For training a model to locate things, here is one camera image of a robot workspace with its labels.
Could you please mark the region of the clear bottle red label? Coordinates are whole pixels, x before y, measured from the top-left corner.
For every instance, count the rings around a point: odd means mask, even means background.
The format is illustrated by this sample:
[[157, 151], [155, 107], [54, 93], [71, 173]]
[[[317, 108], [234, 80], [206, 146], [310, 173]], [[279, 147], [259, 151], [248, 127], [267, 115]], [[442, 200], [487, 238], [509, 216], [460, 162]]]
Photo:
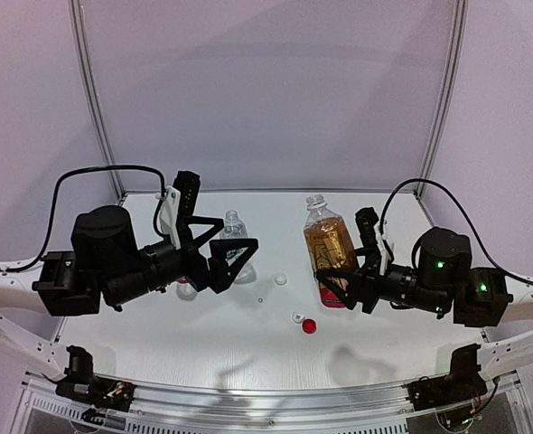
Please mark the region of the clear bottle red label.
[[176, 281], [175, 294], [180, 300], [190, 302], [198, 296], [198, 291], [185, 278], [180, 278]]

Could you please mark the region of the amber tea bottle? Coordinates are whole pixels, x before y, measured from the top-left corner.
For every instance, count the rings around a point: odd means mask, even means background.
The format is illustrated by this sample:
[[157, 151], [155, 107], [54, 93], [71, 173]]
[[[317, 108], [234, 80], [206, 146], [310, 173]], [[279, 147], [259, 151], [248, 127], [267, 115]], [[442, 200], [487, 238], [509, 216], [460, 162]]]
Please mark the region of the amber tea bottle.
[[322, 194], [306, 198], [304, 239], [313, 275], [320, 269], [357, 269], [355, 249], [343, 218], [328, 208]]

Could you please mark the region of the red bottle cap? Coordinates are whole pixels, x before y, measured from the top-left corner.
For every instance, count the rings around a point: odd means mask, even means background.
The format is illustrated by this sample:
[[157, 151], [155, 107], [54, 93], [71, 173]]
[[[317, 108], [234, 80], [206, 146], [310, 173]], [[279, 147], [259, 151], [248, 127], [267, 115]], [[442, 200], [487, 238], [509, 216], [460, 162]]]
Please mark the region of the red bottle cap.
[[308, 335], [314, 334], [317, 330], [317, 324], [313, 319], [306, 318], [302, 322], [302, 330]]

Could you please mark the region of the white tea bottle cap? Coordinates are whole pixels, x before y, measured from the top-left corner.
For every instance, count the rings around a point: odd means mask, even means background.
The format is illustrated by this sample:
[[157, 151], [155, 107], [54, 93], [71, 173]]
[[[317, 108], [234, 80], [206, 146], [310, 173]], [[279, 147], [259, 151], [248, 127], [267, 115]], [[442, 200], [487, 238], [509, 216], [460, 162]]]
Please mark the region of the white tea bottle cap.
[[293, 320], [293, 322], [294, 322], [295, 324], [300, 325], [300, 324], [302, 324], [303, 321], [305, 320], [305, 316], [304, 316], [304, 314], [302, 314], [302, 313], [300, 313], [300, 312], [296, 312], [296, 311], [294, 311], [294, 312], [292, 313], [292, 320]]

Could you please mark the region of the blue white bottle cap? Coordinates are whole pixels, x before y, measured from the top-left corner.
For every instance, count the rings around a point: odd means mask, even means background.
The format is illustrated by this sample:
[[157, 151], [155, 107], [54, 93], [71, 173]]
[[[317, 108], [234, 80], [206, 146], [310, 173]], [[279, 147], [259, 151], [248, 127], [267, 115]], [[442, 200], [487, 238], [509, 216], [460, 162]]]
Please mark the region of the blue white bottle cap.
[[274, 275], [274, 281], [278, 286], [283, 286], [287, 283], [287, 276], [285, 273], [277, 273]]

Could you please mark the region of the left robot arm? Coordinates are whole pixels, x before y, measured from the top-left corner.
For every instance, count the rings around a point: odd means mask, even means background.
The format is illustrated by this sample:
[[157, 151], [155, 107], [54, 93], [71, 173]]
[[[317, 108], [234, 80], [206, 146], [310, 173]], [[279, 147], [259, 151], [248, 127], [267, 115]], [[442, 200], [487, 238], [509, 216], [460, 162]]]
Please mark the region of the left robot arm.
[[[223, 227], [221, 219], [179, 215], [173, 234], [138, 248], [126, 209], [108, 205], [83, 213], [74, 224], [71, 251], [49, 252], [30, 270], [0, 269], [0, 308], [87, 316], [107, 305], [120, 312], [125, 303], [164, 292], [182, 278], [197, 292], [219, 294], [258, 249], [256, 239], [216, 239]], [[44, 341], [1, 313], [0, 349], [57, 384], [94, 380], [92, 356], [84, 348]]]

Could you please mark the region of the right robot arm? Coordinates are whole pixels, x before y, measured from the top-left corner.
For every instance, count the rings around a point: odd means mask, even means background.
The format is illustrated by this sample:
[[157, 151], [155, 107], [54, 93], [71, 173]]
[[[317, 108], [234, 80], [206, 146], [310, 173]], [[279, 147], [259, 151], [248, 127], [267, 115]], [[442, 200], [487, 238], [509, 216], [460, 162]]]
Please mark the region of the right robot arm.
[[[348, 309], [371, 313], [380, 300], [426, 311], [457, 325], [492, 327], [502, 322], [533, 320], [533, 279], [497, 267], [472, 266], [467, 236], [434, 227], [416, 242], [414, 267], [393, 261], [392, 249], [379, 229], [360, 234], [364, 259], [358, 269], [319, 269], [317, 280]], [[491, 379], [533, 363], [533, 329], [474, 348], [482, 378]]]

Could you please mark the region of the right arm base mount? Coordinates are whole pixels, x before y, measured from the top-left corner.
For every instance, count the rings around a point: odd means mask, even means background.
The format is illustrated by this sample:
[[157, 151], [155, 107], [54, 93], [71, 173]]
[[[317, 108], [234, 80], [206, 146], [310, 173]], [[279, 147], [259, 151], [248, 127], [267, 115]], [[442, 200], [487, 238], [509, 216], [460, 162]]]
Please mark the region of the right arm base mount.
[[414, 411], [444, 407], [485, 395], [487, 383], [480, 376], [477, 352], [480, 344], [469, 344], [452, 352], [449, 373], [413, 381], [407, 385]]

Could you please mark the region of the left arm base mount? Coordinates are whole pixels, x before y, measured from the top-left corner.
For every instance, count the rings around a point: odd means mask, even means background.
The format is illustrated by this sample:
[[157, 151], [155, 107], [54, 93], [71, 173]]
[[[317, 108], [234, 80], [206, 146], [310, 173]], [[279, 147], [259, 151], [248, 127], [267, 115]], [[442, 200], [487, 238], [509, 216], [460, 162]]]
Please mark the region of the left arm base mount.
[[65, 377], [55, 383], [55, 392], [87, 406], [80, 416], [83, 421], [103, 424], [109, 410], [129, 412], [135, 384], [94, 374], [93, 357], [82, 347], [70, 345], [66, 352], [69, 364]]

